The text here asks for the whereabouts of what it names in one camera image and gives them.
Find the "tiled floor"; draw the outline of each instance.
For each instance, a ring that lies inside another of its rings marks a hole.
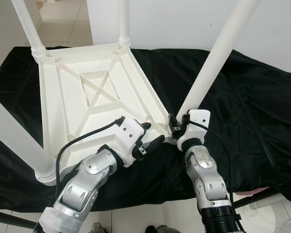
[[[40,10],[43,25],[38,30],[46,47],[80,47],[92,45],[92,36],[86,0],[58,0],[46,2]],[[285,201],[260,208],[258,212],[248,206],[237,210],[248,233],[291,232],[291,202]],[[40,213],[7,214],[37,221]],[[162,205],[142,205],[132,208],[90,213],[80,233],[90,231],[94,222],[100,222],[109,233],[143,233],[147,225],[167,224],[182,233],[203,232],[196,200],[169,201]],[[31,230],[0,223],[0,233],[31,233]]]

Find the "black cloth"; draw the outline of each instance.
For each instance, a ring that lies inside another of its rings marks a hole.
[[[132,52],[166,109],[175,114],[209,53],[181,49]],[[1,65],[0,102],[42,145],[38,66],[30,48],[15,47]],[[291,73],[233,51],[200,108],[211,111],[210,128],[231,151],[234,191],[268,186],[291,189]],[[205,144],[230,187],[222,145],[210,133]],[[54,192],[54,187],[36,181],[33,170],[0,142],[0,209],[42,212]],[[164,143],[142,162],[112,175],[92,210],[193,196],[183,153]]]

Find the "robotic hand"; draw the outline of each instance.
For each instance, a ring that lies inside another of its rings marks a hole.
[[[156,145],[164,141],[164,136],[160,136],[145,149],[141,139],[151,124],[139,124],[129,118],[121,119],[112,146],[103,145],[97,153],[81,161],[78,173],[66,184],[53,207],[44,210],[34,232],[79,232],[99,189],[108,177],[114,174],[118,167],[129,167],[136,159],[142,160]]]
[[[183,116],[181,127],[178,127],[174,116],[171,116],[172,135],[177,139],[178,149],[185,152],[186,171],[193,182],[205,232],[244,232],[239,222],[240,215],[235,213],[228,198],[226,185],[217,171],[216,162],[203,146],[209,119],[208,110],[189,110]]]

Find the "white wall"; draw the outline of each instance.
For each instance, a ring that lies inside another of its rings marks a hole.
[[[25,0],[36,28],[42,24],[35,0]],[[11,0],[0,0],[0,65],[15,46],[21,46],[26,35],[18,20]]]
[[[133,48],[210,50],[235,0],[130,0]],[[118,41],[118,0],[87,0],[94,44]],[[261,0],[235,49],[291,72],[291,0]]]

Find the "black cable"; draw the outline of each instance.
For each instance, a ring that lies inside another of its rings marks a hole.
[[[96,133],[99,133],[99,132],[101,132],[101,131],[103,131],[103,130],[106,130],[106,129],[110,128],[111,126],[115,125],[115,124],[117,124],[117,125],[121,125],[122,122],[124,121],[124,119],[125,119],[124,117],[121,117],[121,118],[119,118],[119,119],[117,119],[117,120],[111,122],[110,124],[101,127],[100,129],[93,130],[93,131],[91,131],[91,132],[89,132],[89,133],[86,133],[86,134],[80,136],[80,137],[77,137],[77,138],[73,139],[72,141],[68,142],[66,145],[64,145],[64,146],[60,149],[60,151],[58,152],[58,155],[57,155],[57,158],[56,158],[56,164],[55,164],[55,172],[56,172],[56,192],[55,192],[55,201],[57,200],[57,198],[58,198],[58,196],[59,196],[59,194],[60,194],[60,173],[59,173],[59,165],[60,165],[60,158],[62,157],[63,152],[64,152],[68,147],[70,147],[71,145],[73,145],[74,143],[76,143],[76,142],[78,142],[78,141],[81,141],[81,140],[84,139],[84,138],[87,138],[87,137],[89,137],[89,136],[91,136],[91,135],[93,135],[93,134],[96,134]],[[75,171],[75,170],[79,167],[79,165],[80,165],[80,163],[77,164],[77,165],[74,167],[73,171]]]
[[[221,139],[221,137],[213,130],[209,129],[208,127],[202,125],[202,124],[199,124],[197,122],[194,122],[194,121],[189,121],[189,123],[191,123],[192,125],[196,125],[204,130],[207,130],[208,132],[212,133],[222,144],[226,154],[227,154],[227,160],[228,160],[228,182],[229,182],[229,186],[230,186],[230,189],[229,189],[229,200],[231,202],[231,205],[232,205],[232,211],[234,212],[233,214],[236,215],[236,212],[235,212],[235,207],[234,207],[234,197],[233,197],[233,191],[232,191],[232,165],[231,165],[231,158],[230,158],[230,153],[228,152],[228,149],[226,148],[225,146],[225,143],[224,141]],[[243,226],[242,224],[240,223],[240,220],[239,219],[236,219],[236,222],[240,228],[241,231],[244,231],[243,229]]]

